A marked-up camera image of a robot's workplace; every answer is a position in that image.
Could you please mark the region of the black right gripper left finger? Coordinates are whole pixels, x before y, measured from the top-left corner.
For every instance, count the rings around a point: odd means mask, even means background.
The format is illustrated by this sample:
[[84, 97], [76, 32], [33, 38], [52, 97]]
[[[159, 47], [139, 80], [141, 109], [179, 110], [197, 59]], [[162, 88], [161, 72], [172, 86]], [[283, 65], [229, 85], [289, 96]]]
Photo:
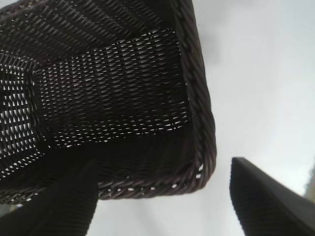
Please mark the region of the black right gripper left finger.
[[0, 219], [2, 236], [84, 236], [98, 201], [95, 162], [71, 169], [38, 197]]

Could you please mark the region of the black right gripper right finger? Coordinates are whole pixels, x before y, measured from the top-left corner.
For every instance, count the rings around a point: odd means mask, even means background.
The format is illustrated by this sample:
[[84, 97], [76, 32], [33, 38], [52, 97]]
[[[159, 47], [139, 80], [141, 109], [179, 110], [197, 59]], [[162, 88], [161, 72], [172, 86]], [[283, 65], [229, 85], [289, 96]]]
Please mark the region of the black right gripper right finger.
[[243, 157], [232, 158], [229, 192], [247, 236], [315, 234], [315, 204]]

